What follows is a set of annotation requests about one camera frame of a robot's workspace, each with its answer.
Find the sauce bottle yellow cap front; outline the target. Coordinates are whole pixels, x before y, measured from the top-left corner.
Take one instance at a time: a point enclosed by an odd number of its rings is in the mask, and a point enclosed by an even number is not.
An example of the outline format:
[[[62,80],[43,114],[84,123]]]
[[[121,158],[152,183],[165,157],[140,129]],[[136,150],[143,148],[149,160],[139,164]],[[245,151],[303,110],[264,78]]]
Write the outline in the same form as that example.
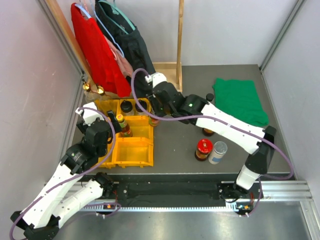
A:
[[[126,121],[125,117],[122,114],[117,114],[116,119],[121,127],[121,132],[120,132],[121,137],[122,138],[132,137],[133,132],[131,130],[130,125]]]

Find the sauce bottle yellow cap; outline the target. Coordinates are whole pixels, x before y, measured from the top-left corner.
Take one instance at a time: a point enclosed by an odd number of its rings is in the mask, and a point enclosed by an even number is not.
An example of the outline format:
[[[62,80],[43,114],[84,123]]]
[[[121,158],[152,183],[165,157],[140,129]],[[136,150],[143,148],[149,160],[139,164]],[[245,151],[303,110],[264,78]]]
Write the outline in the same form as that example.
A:
[[[117,114],[116,119],[121,127],[121,132],[120,132],[121,137],[122,138],[132,137],[133,132],[131,130],[130,125],[126,121],[125,117],[122,114]]]
[[[158,119],[156,119],[156,118],[153,118],[153,117],[149,116],[148,117],[148,123],[152,127],[157,127],[159,125],[160,121]]]

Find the black lid spice shaker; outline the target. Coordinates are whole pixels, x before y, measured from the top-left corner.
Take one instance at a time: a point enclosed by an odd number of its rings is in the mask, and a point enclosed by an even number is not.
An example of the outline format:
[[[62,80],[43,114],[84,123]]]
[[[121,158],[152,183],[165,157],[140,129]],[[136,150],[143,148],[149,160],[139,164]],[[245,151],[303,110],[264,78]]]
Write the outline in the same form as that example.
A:
[[[139,104],[143,107],[143,109],[145,109],[146,111],[149,111],[150,103],[149,103],[148,101],[143,100],[143,99],[139,99],[138,102],[139,102]],[[136,113],[137,116],[146,116],[146,117],[148,117],[148,114],[146,114],[146,113],[142,110],[142,108],[140,108],[140,107],[138,106],[137,103],[135,103],[134,106],[135,106],[135,113]]]
[[[121,102],[120,109],[121,109],[124,116],[133,116],[134,115],[133,105],[128,100],[124,100]]]

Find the glass oil bottle gold spout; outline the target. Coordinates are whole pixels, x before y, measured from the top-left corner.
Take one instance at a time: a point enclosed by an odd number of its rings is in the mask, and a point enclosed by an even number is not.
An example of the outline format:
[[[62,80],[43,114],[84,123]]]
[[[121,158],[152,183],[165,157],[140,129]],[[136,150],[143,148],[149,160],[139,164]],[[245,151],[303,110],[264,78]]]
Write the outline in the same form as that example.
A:
[[[83,81],[82,89],[84,90],[85,101],[87,103],[94,102],[96,100],[96,93],[92,91],[89,83]]]

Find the red lid sauce jar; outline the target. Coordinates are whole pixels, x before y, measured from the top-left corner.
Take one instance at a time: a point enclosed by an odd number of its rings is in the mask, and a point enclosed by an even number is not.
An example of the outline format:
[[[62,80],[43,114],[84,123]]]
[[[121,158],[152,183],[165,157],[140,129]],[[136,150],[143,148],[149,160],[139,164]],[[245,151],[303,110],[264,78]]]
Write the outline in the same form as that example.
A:
[[[213,143],[209,139],[203,138],[197,143],[194,156],[198,161],[203,162],[208,159],[212,150]]]
[[[202,128],[202,133],[207,137],[211,137],[215,132],[207,128]]]

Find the red lid sauce jar front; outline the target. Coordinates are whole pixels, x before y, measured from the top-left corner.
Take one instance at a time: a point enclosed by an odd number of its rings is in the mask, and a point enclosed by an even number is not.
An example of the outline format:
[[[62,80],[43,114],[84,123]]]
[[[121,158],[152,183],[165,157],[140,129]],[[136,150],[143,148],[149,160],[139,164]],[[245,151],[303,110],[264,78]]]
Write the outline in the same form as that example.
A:
[[[203,162],[208,159],[212,150],[213,143],[209,139],[203,138],[197,143],[194,156],[198,161]]]

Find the grey lid salt jar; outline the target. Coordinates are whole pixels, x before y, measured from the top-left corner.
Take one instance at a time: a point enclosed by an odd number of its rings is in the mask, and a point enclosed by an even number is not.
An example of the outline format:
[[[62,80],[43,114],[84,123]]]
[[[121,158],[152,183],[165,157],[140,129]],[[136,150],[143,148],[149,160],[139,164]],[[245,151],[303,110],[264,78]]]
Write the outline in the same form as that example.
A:
[[[228,150],[228,146],[225,142],[217,141],[213,145],[213,149],[208,156],[208,161],[213,165],[220,163],[222,158],[226,154],[227,150]]]

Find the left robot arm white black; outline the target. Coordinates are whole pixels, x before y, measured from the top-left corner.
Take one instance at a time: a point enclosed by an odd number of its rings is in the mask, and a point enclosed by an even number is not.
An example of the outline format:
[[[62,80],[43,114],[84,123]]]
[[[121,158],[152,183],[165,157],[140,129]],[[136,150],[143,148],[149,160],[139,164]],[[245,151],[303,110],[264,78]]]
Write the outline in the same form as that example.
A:
[[[121,126],[112,110],[103,113],[94,102],[75,111],[82,120],[77,123],[83,137],[69,147],[55,172],[41,192],[24,210],[14,212],[10,219],[13,227],[23,230],[26,240],[52,240],[65,223],[90,202],[109,198],[114,182],[103,172],[94,175],[73,195],[68,191],[83,176],[101,165],[99,158],[107,159],[115,146]]]

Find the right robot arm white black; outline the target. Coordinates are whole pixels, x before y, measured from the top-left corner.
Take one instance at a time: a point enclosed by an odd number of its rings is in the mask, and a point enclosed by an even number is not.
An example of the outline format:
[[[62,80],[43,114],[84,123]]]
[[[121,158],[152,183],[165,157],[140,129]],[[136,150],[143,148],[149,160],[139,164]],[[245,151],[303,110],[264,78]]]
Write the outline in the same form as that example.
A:
[[[239,198],[249,195],[254,182],[268,172],[275,151],[276,129],[271,126],[263,129],[245,123],[196,94],[183,96],[162,73],[156,72],[144,79],[151,87],[148,99],[156,116],[168,116],[171,120],[210,130],[248,153],[230,192]]]

